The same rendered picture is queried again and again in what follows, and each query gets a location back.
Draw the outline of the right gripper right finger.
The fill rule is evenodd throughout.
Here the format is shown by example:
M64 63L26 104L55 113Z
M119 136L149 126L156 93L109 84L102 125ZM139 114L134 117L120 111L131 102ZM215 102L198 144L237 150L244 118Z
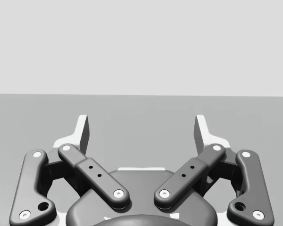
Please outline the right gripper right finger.
M196 115L194 140L197 157L189 159L154 193L162 210L174 207L191 189L203 196L220 178L227 179L236 198L226 217L237 226L274 226L275 218L259 155L252 150L234 152L226 139L210 134L204 115Z

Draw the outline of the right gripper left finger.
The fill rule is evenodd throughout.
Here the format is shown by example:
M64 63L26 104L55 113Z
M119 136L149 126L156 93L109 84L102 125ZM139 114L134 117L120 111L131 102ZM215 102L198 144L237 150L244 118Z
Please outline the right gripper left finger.
M9 216L10 226L47 226L57 218L47 195L52 182L65 178L79 196L93 190L111 209L130 203L129 191L86 154L90 130L87 115L78 117L73 134L55 141L52 150L25 154Z

